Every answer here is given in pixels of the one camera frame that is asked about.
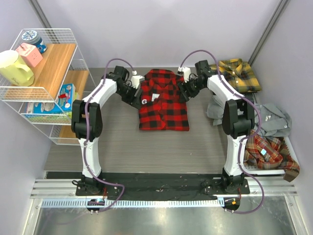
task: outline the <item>yellow and black checkered shirt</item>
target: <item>yellow and black checkered shirt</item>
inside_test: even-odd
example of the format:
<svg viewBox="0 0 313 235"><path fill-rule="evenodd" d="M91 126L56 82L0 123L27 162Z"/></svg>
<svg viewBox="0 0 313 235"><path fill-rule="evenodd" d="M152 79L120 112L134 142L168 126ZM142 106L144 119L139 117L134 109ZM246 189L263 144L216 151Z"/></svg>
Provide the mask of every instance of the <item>yellow and black checkered shirt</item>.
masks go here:
<svg viewBox="0 0 313 235"><path fill-rule="evenodd" d="M242 59L223 60L219 62L219 69L229 84L239 93L258 92L261 86L248 62Z"/></svg>

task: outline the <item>gray wall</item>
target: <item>gray wall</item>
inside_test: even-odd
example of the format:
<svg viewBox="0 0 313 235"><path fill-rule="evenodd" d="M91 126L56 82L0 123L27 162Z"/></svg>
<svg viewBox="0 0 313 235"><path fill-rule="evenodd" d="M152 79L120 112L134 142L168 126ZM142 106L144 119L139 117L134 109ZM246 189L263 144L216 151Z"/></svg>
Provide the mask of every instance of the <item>gray wall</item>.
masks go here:
<svg viewBox="0 0 313 235"><path fill-rule="evenodd" d="M253 65L263 88L261 101L280 105L292 117L290 140L301 167L296 186L309 226L313 221L312 11L312 0L292 0Z"/></svg>
<svg viewBox="0 0 313 235"><path fill-rule="evenodd" d="M0 7L0 51L10 49L23 28L42 27L26 0ZM50 140L0 101L0 234L21 234L34 180L43 176Z"/></svg>
<svg viewBox="0 0 313 235"><path fill-rule="evenodd" d="M248 60L279 0L38 2L52 27L73 30L88 66L98 68L114 57L134 67L177 67L196 49Z"/></svg>

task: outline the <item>can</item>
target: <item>can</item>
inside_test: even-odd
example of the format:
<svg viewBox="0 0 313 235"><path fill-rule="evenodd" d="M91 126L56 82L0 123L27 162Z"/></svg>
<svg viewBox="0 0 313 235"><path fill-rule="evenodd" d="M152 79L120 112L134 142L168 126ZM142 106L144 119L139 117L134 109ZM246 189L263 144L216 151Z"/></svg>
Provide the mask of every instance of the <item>can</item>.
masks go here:
<svg viewBox="0 0 313 235"><path fill-rule="evenodd" d="M47 50L43 39L39 36L37 31L30 30L22 35L22 40L24 43L32 44L37 47L38 51L42 54Z"/></svg>

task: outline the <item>red plaid shirt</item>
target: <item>red plaid shirt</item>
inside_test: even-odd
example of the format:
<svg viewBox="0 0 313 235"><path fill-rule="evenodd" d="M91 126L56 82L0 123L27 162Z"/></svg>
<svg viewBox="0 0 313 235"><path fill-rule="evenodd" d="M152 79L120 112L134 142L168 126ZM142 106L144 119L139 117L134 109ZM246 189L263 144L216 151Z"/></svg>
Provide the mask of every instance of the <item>red plaid shirt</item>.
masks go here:
<svg viewBox="0 0 313 235"><path fill-rule="evenodd" d="M189 131L186 103L179 102L177 83L183 77L169 70L151 70L141 83L140 130Z"/></svg>
<svg viewBox="0 0 313 235"><path fill-rule="evenodd" d="M292 181L298 176L300 166L292 159L283 138L262 137L259 135L246 142L245 163L259 169L284 169L285 180Z"/></svg>

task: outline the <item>pink carton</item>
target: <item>pink carton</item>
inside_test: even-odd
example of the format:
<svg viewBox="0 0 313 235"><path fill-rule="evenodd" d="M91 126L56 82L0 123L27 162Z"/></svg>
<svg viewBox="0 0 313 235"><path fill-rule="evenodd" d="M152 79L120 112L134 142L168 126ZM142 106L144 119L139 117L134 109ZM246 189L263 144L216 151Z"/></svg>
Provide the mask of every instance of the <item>pink carton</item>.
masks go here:
<svg viewBox="0 0 313 235"><path fill-rule="evenodd" d="M40 54L36 46L31 44L22 43L16 51L23 58L25 63L33 68L43 59L43 56Z"/></svg>

